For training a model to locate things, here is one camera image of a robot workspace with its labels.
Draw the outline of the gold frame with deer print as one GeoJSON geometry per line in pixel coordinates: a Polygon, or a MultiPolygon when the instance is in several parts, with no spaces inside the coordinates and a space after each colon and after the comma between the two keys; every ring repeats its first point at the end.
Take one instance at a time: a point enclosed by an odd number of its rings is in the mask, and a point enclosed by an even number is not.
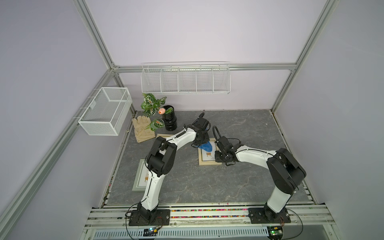
{"type": "Polygon", "coordinates": [[[199,154],[199,165],[200,166],[219,166],[222,163],[216,162],[215,160],[215,153],[219,150],[215,143],[214,138],[210,138],[209,141],[213,147],[212,152],[208,153],[202,149],[198,148],[198,154],[199,154]]]}

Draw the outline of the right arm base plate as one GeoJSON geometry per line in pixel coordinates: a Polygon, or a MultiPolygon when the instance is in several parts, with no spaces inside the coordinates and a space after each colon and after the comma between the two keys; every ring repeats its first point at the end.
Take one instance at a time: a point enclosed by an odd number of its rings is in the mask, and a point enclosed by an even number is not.
{"type": "Polygon", "coordinates": [[[249,208],[248,217],[252,224],[288,224],[291,223],[288,210],[283,208],[275,213],[269,208],[249,208]]]}

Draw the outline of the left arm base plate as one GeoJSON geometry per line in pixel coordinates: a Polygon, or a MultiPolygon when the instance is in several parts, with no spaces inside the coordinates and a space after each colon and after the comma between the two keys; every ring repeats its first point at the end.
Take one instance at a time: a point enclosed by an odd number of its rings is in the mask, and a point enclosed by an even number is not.
{"type": "Polygon", "coordinates": [[[155,209],[147,211],[140,209],[132,211],[128,217],[129,226],[168,226],[170,224],[171,211],[169,209],[155,209]]]}

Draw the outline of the blue microfiber cloth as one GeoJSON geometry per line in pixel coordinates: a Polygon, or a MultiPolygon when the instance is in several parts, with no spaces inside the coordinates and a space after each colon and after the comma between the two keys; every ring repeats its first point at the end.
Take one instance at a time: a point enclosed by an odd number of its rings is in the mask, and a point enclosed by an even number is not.
{"type": "Polygon", "coordinates": [[[213,147],[212,147],[210,142],[207,142],[207,143],[204,143],[204,144],[200,145],[199,149],[202,149],[202,150],[210,153],[210,152],[212,152],[213,147]]]}

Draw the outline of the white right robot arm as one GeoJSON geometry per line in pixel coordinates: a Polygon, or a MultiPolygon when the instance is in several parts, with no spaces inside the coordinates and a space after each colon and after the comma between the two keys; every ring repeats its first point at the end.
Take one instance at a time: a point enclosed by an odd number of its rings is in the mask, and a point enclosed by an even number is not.
{"type": "Polygon", "coordinates": [[[284,215],[284,210],[299,185],[307,176],[304,168],[285,148],[277,151],[254,149],[238,143],[233,145],[222,136],[215,139],[219,148],[215,152],[215,161],[232,166],[237,162],[249,163],[269,170],[274,190],[266,202],[262,215],[268,220],[284,215]]]}

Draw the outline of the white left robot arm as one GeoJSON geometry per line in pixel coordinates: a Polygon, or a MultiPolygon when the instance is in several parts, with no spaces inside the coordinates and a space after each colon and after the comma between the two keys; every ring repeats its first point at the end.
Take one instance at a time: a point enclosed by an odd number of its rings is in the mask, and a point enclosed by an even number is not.
{"type": "Polygon", "coordinates": [[[174,165],[177,150],[187,144],[199,148],[210,141],[208,131],[211,124],[204,115],[205,113],[201,113],[192,124],[185,125],[182,131],[173,136],[156,138],[146,157],[149,182],[137,208],[142,217],[149,219],[154,216],[164,178],[174,165]]]}

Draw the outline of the gold frame with plant print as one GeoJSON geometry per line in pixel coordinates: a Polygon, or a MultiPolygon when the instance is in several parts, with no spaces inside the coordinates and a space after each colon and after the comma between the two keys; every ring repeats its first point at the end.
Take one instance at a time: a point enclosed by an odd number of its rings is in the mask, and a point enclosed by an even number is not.
{"type": "Polygon", "coordinates": [[[172,135],[171,134],[157,134],[156,137],[162,137],[162,138],[168,138],[168,137],[171,137],[172,135]]]}

